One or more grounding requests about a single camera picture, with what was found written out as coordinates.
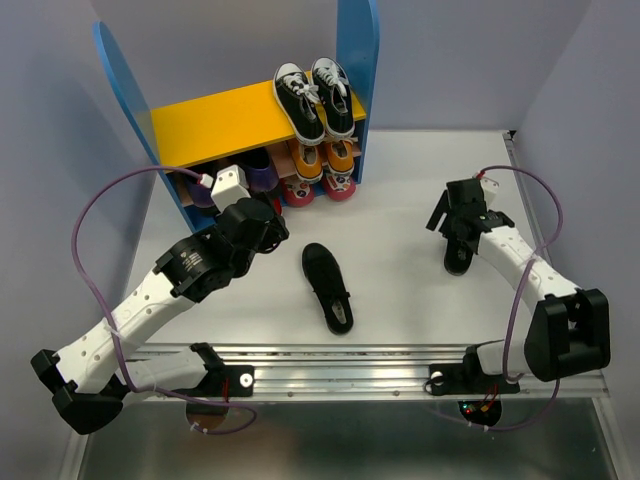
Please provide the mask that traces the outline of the right purple boot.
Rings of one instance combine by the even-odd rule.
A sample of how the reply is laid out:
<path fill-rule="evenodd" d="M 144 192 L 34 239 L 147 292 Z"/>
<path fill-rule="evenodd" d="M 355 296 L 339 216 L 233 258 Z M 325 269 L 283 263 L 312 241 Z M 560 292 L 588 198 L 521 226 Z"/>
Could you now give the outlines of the right purple boot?
<path fill-rule="evenodd" d="M 239 155 L 238 163 L 244 170 L 252 191 L 268 192 L 278 186 L 277 170 L 265 148 L 242 152 Z"/>

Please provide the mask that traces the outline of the right pink patterned slipper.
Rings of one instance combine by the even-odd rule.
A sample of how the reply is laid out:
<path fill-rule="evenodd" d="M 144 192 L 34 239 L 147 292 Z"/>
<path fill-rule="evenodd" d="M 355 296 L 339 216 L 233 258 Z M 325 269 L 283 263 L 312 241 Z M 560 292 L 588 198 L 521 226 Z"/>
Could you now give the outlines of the right pink patterned slipper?
<path fill-rule="evenodd" d="M 348 200 L 356 191 L 356 184 L 348 175 L 336 175 L 326 171 L 321 180 L 325 194 L 335 202 Z"/>

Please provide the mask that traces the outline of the right red sneaker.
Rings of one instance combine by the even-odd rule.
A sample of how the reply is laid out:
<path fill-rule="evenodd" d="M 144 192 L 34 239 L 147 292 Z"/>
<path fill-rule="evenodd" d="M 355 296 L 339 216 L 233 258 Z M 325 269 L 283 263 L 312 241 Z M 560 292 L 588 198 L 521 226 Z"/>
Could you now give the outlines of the right red sneaker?
<path fill-rule="evenodd" d="M 280 201 L 280 196 L 276 193 L 271 193 L 270 194 L 270 200 L 273 204 L 274 210 L 276 211 L 276 213 L 278 215 L 282 214 L 282 205 L 281 205 L 281 201 Z"/>

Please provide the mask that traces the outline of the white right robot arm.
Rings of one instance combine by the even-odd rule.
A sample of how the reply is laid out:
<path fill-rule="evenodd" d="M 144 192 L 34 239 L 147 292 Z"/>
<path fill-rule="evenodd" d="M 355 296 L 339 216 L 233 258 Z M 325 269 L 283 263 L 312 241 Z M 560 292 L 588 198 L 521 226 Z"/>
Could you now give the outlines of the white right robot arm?
<path fill-rule="evenodd" d="M 519 392 L 518 381 L 542 382 L 601 370 L 611 361 L 609 302 L 598 289 L 564 278 L 524 240 L 514 222 L 493 211 L 492 180 L 472 177 L 447 183 L 426 227 L 446 239 L 444 267 L 463 275 L 474 257 L 497 270 L 531 314 L 526 335 L 466 348 L 458 363 L 433 364 L 425 384 L 434 396 Z"/>

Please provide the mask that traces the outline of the orange sneaker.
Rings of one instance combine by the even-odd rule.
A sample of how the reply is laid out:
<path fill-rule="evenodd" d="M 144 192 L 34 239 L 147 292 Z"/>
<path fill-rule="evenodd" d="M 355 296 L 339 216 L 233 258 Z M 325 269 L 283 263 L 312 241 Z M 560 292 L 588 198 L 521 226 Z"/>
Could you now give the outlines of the orange sneaker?
<path fill-rule="evenodd" d="M 287 141 L 297 177 L 306 183 L 314 184 L 323 175 L 322 160 L 317 146 L 308 146 L 296 139 Z"/>
<path fill-rule="evenodd" d="M 329 170 L 335 175 L 349 176 L 355 168 L 354 142 L 351 139 L 333 140 L 323 144 Z"/>

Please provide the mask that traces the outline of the pink patterned slipper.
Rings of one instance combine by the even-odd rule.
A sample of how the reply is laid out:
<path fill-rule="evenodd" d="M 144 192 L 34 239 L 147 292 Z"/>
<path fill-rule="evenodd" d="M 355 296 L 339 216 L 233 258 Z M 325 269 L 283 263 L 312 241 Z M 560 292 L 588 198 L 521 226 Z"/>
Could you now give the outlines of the pink patterned slipper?
<path fill-rule="evenodd" d="M 313 187 L 297 176 L 290 176 L 280 180 L 282 196 L 288 206 L 302 208 L 315 199 Z"/>
<path fill-rule="evenodd" d="M 336 175 L 326 171 L 321 180 L 325 194 L 335 202 L 348 200 L 356 191 L 356 184 L 348 175 Z"/>

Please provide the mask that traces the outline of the left pink patterned slipper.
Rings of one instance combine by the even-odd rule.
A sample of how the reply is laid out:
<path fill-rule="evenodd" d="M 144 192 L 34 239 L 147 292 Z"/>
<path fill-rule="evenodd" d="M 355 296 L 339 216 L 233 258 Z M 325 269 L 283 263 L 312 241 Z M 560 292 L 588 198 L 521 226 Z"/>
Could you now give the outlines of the left pink patterned slipper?
<path fill-rule="evenodd" d="M 302 208 L 315 199 L 313 187 L 297 176 L 290 176 L 280 180 L 282 196 L 288 206 Z"/>

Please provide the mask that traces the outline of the left purple boot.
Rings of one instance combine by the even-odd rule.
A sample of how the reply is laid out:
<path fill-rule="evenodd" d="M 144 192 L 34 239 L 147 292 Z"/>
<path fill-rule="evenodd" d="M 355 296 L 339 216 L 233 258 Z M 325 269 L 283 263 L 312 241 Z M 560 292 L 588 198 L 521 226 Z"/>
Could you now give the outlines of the left purple boot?
<path fill-rule="evenodd" d="M 215 217 L 219 214 L 211 198 L 211 190 L 201 186 L 197 180 L 191 176 L 184 176 L 185 185 L 193 205 L 205 216 Z"/>

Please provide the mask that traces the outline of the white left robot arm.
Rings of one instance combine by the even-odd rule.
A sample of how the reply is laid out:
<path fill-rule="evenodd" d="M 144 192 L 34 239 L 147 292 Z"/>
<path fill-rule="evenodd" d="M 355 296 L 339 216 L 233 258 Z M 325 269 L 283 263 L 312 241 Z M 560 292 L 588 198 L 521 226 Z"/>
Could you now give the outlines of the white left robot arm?
<path fill-rule="evenodd" d="M 216 223 L 174 244 L 133 292 L 73 343 L 36 353 L 31 366 L 60 417 L 78 434 L 111 423 L 128 404 L 166 396 L 199 410 L 240 408 L 253 394 L 255 369 L 229 365 L 206 342 L 155 359 L 131 356 L 167 323 L 246 275 L 289 232 L 274 207 L 242 198 Z"/>

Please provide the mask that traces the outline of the aluminium rail base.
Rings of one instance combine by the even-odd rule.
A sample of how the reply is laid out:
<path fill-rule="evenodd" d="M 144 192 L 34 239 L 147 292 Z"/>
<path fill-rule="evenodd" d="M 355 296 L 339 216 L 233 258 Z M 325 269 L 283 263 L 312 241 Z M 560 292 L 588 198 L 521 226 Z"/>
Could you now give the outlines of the aluminium rail base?
<path fill-rule="evenodd" d="M 134 351 L 131 362 L 157 361 L 176 354 L 187 344 L 151 343 Z M 432 396 L 424 384 L 430 367 L 462 360 L 465 346 L 444 345 L 242 345 L 218 344 L 213 349 L 225 365 L 254 368 L 251 387 L 227 380 L 219 388 L 223 397 L 252 403 L 336 402 L 336 401 L 436 401 L 479 395 Z M 553 383 L 542 383 L 527 375 L 520 380 L 520 393 L 500 400 L 548 399 Z M 600 372 L 562 380 L 559 398 L 606 398 L 604 376 Z M 250 397 L 238 397 L 235 390 L 252 390 Z"/>

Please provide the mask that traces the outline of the all black sneaker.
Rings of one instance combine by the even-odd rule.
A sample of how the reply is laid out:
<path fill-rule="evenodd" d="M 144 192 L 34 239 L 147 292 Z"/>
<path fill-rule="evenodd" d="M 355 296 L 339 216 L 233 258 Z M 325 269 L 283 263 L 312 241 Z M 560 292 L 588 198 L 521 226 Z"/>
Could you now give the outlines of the all black sneaker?
<path fill-rule="evenodd" d="M 310 243 L 303 249 L 301 262 L 329 330 L 335 335 L 349 333 L 354 326 L 350 294 L 333 254 L 324 245 Z"/>
<path fill-rule="evenodd" d="M 472 242 L 448 238 L 443 259 L 444 268 L 451 275 L 464 275 L 469 270 L 474 255 Z"/>

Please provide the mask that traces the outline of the black sneaker white laces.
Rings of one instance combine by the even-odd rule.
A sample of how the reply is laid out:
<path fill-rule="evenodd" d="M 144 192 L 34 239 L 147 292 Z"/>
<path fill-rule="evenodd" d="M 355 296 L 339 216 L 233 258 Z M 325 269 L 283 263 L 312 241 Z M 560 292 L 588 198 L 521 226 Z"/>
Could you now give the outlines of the black sneaker white laces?
<path fill-rule="evenodd" d="M 311 67 L 311 81 L 326 116 L 326 130 L 335 138 L 353 135 L 355 122 L 350 82 L 341 65 L 329 58 L 318 58 Z"/>
<path fill-rule="evenodd" d="M 284 63 L 273 77 L 273 94 L 288 119 L 299 143 L 317 146 L 325 137 L 324 125 L 316 105 L 320 102 L 318 88 L 295 63 Z"/>

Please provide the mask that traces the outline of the purple boot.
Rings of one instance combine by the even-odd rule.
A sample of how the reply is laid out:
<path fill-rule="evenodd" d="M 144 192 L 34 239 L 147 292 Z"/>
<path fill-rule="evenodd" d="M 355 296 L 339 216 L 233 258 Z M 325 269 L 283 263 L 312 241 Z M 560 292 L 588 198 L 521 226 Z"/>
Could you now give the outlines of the purple boot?
<path fill-rule="evenodd" d="M 277 170 L 265 148 L 242 152 L 239 155 L 238 163 L 244 170 L 252 191 L 268 192 L 278 186 Z"/>
<path fill-rule="evenodd" d="M 185 185 L 193 205 L 205 216 L 215 217 L 219 214 L 211 198 L 211 190 L 201 186 L 197 180 L 191 176 L 184 176 Z"/>

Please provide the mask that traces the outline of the blue yellow shoe shelf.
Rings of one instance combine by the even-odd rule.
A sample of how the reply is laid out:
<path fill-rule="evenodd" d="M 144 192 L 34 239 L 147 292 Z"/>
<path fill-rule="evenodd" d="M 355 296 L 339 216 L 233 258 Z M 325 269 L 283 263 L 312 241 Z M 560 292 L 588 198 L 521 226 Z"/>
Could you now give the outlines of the blue yellow shoe shelf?
<path fill-rule="evenodd" d="M 108 26 L 97 21 L 92 33 L 112 91 L 154 164 L 180 168 L 210 164 L 293 138 L 294 130 L 276 104 L 270 81 L 152 109 Z M 339 2 L 336 57 L 350 81 L 360 149 L 367 143 L 379 43 L 376 3 Z"/>

